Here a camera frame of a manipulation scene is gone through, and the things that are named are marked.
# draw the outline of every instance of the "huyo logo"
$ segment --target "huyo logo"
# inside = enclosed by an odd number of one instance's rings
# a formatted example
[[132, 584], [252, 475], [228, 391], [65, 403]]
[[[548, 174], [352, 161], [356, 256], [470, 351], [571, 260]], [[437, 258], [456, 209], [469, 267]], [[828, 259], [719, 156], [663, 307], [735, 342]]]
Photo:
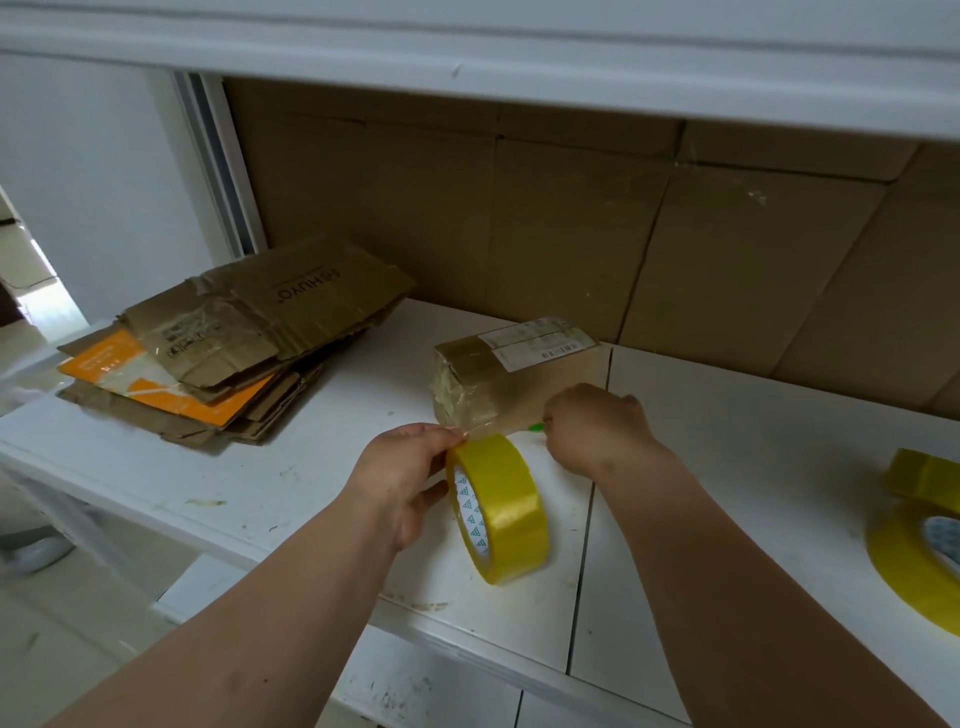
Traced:
[[303, 274], [302, 277], [294, 279], [292, 283], [284, 283], [282, 288], [276, 290], [276, 297], [279, 299], [280, 303], [285, 301], [290, 301], [291, 299], [299, 296], [303, 293], [309, 293], [315, 288], [319, 288], [324, 285], [324, 283], [330, 283], [332, 280], [336, 280], [340, 277], [340, 271], [336, 268], [326, 268], [321, 266], [316, 268], [309, 273]]

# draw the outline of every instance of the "packing tape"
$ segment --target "packing tape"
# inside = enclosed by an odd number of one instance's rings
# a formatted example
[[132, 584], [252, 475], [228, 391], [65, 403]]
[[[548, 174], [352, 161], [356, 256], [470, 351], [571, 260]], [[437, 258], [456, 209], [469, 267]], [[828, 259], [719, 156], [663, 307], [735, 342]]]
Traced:
[[506, 437], [471, 440], [451, 450], [446, 479], [467, 551], [488, 584], [546, 561], [550, 540], [537, 484]]
[[868, 529], [867, 553], [897, 596], [960, 637], [960, 521], [905, 500]]
[[887, 469], [891, 493], [960, 514], [960, 463], [913, 449], [899, 449]]

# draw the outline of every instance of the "cardboard wall panel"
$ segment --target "cardboard wall panel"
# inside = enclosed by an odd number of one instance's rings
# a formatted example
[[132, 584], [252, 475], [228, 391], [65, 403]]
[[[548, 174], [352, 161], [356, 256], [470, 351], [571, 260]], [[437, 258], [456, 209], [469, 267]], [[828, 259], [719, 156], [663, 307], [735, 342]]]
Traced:
[[934, 396], [926, 409], [942, 417], [960, 420], [960, 372]]
[[546, 144], [496, 148], [488, 308], [614, 341], [672, 164]]
[[769, 375], [884, 187], [679, 167], [620, 344]]
[[680, 119], [634, 113], [500, 105], [497, 130], [508, 139], [672, 158]]
[[930, 402], [960, 371], [958, 231], [960, 146], [925, 146], [775, 376], [907, 407]]
[[888, 182], [916, 150], [912, 139], [693, 120], [684, 128], [678, 158]]
[[485, 310], [493, 138], [301, 115], [237, 124], [273, 246], [342, 234], [424, 301]]
[[464, 133], [496, 133], [499, 104], [369, 88], [224, 79], [234, 116], [367, 121]]

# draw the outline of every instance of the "hand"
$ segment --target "hand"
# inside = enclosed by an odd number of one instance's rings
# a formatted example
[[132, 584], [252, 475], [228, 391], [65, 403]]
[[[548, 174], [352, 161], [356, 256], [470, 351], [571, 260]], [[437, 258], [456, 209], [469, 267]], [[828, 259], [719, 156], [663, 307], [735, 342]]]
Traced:
[[344, 495], [362, 507], [382, 509], [401, 551], [423, 529], [423, 515], [446, 493], [445, 480], [423, 490], [423, 483], [444, 467], [446, 451], [464, 441], [455, 427], [416, 423], [388, 430], [364, 448], [344, 487]]
[[650, 431], [633, 395], [620, 398], [592, 384], [577, 384], [543, 408], [550, 454], [571, 473], [600, 480], [634, 454], [667, 452]]

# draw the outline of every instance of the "right hand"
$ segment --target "right hand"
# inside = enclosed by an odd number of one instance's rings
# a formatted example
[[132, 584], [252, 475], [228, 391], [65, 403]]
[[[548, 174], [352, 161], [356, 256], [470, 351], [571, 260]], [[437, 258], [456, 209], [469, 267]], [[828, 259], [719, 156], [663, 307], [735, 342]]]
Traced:
[[633, 455], [667, 452], [650, 431], [633, 395], [618, 397], [592, 384], [577, 384], [543, 408], [550, 454], [571, 473], [601, 480]]

